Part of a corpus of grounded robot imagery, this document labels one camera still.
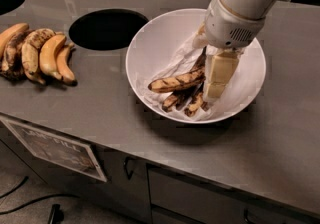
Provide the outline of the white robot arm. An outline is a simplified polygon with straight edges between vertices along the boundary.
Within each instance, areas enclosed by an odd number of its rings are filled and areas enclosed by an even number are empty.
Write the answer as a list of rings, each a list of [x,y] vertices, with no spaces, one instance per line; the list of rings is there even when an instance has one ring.
[[[214,102],[223,94],[239,62],[239,55],[264,26],[277,0],[211,0],[193,39],[195,48],[211,45],[207,58],[204,100]]]

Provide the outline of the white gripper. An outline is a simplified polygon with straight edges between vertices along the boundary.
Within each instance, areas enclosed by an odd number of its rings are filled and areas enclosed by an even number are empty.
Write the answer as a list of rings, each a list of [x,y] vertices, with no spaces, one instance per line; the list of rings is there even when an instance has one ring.
[[[211,0],[204,18],[192,41],[195,49],[208,43],[217,49],[207,56],[205,63],[204,100],[217,101],[234,75],[241,50],[251,44],[262,29],[265,19],[252,20],[232,13],[222,0]]]

